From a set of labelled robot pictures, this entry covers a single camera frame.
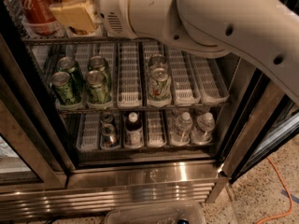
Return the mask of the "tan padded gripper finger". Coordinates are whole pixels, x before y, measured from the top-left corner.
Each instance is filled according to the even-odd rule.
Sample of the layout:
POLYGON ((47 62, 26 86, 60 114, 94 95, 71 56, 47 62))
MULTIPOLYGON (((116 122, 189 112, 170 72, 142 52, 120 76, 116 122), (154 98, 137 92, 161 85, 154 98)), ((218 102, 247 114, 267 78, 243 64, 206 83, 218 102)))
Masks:
POLYGON ((50 12, 63 26, 86 33, 94 32, 101 23, 93 0, 69 0, 52 4, 50 12))

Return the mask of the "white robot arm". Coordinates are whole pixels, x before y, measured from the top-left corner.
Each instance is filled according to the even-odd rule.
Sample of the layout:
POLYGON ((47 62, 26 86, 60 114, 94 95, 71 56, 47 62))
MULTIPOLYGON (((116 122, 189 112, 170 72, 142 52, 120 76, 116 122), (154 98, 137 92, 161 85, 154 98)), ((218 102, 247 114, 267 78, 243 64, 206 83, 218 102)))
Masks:
POLYGON ((69 0, 57 21, 91 33, 154 38, 205 58, 230 52, 255 65, 299 103, 299 16, 279 0, 69 0))

